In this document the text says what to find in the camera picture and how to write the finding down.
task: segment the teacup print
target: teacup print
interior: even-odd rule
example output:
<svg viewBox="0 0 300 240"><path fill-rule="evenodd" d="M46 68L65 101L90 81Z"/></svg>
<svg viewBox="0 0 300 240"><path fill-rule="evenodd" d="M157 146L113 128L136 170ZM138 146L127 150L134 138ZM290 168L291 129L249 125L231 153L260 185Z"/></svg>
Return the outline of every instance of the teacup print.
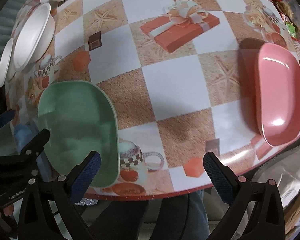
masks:
<svg viewBox="0 0 300 240"><path fill-rule="evenodd" d="M264 41L293 51L293 43L285 24L265 6L247 5L242 17L254 31L261 33Z"/></svg>
<svg viewBox="0 0 300 240"><path fill-rule="evenodd" d="M120 175L119 182L130 182L139 185L144 185L149 172L160 170L164 165L164 158L157 152L142 153L139 146L133 142L119 140L120 151ZM160 164L152 167L146 163L145 158L156 156L160 159Z"/></svg>
<svg viewBox="0 0 300 240"><path fill-rule="evenodd" d="M53 58L52 55L48 54L47 56L44 57L44 59L40 62L39 65L39 81L38 81L38 86L41 90L44 90L45 88L48 87L54 80L57 78L55 77L55 74L59 70L59 62L62 60L61 56L57 56Z"/></svg>

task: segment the checkered cloth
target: checkered cloth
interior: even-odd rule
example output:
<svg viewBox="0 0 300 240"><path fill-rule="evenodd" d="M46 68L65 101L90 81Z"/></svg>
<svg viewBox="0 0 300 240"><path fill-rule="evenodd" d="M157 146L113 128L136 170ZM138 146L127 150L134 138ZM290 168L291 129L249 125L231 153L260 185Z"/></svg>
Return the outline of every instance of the checkered cloth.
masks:
<svg viewBox="0 0 300 240"><path fill-rule="evenodd" d="M43 69L43 70L39 70L39 77L44 77L48 74L48 72L51 70L52 66L49 65L47 68Z"/></svg>
<svg viewBox="0 0 300 240"><path fill-rule="evenodd" d="M204 175L186 177L183 168L191 158L202 158L207 141L219 139L219 154L227 157L225 162L235 173L263 160L257 158L250 143L256 133L246 119L253 116L249 89L253 89L254 59L264 37L242 15L248 4L265 6L277 18L271 21L284 26L280 14L270 0L194 1L220 23L172 53L140 27L162 17L163 9L176 0L66 0L54 10L56 30L48 52L63 58L59 79L98 85L114 104L120 137L137 144L143 152L155 151L164 157L164 170L149 175L158 176L158 183L153 184L155 190L146 188L147 194L209 184ZM90 51L89 37L99 31L102 46L90 46ZM287 30L282 27L280 35L295 53ZM89 53L78 54L84 50ZM30 75L18 75L8 86L11 106L26 100L28 87L24 86ZM24 106L20 120L25 120L30 109L25 102L19 105ZM120 166L130 168L141 161L137 155L122 160Z"/></svg>
<svg viewBox="0 0 300 240"><path fill-rule="evenodd" d="M272 17L271 15L268 15L268 18L270 19L270 21L274 24L278 24L279 23L279 19L277 17Z"/></svg>
<svg viewBox="0 0 300 240"><path fill-rule="evenodd" d="M121 158L120 159L120 166L123 169L128 169L130 167L134 167L142 162L142 154L141 151L133 157L130 158Z"/></svg>
<svg viewBox="0 0 300 240"><path fill-rule="evenodd" d="M92 205L95 205L97 203L98 203L97 199L83 198L80 202L75 203L75 205L78 205L78 206L84 206L84 205L92 206Z"/></svg>

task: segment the gift box print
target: gift box print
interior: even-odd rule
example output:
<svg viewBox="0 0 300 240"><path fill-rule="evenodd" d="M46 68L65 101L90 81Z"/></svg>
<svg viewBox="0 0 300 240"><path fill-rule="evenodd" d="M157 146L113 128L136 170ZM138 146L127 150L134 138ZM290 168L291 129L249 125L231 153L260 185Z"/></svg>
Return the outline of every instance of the gift box print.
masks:
<svg viewBox="0 0 300 240"><path fill-rule="evenodd" d="M177 0L164 11L165 14L145 23L140 29L169 53L220 24L219 18L202 9L194 0Z"/></svg>

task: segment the blue gripper pad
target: blue gripper pad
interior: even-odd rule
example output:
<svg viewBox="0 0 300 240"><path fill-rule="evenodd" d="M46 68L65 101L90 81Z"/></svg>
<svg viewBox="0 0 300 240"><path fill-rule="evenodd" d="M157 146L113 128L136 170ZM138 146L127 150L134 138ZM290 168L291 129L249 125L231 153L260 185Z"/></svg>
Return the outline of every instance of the blue gripper pad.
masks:
<svg viewBox="0 0 300 240"><path fill-rule="evenodd" d="M231 205L234 201L234 189L221 170L222 168L230 168L223 166L212 152L204 155L203 166L222 201Z"/></svg>
<svg viewBox="0 0 300 240"><path fill-rule="evenodd" d="M97 174L101 165L101 156L98 152L94 152L90 161L82 168L79 176L74 180L70 187L70 201L72 204L82 200L93 178Z"/></svg>
<svg viewBox="0 0 300 240"><path fill-rule="evenodd" d="M10 122L14 118L15 113L16 112L14 110L10 109L0 114L0 128Z"/></svg>

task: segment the ribbon bow print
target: ribbon bow print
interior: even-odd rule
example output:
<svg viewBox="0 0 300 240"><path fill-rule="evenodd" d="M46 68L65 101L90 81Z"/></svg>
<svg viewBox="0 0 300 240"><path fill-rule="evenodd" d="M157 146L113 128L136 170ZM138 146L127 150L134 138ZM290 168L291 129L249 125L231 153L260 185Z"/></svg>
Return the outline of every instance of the ribbon bow print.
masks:
<svg viewBox="0 0 300 240"><path fill-rule="evenodd" d="M152 39L175 25L184 27L195 23L199 24L204 32L210 29L209 25L204 21L208 17L208 12L202 9L194 0L176 0L175 5L171 5L163 10L165 12L163 16L169 17L170 22L149 32L149 37Z"/></svg>

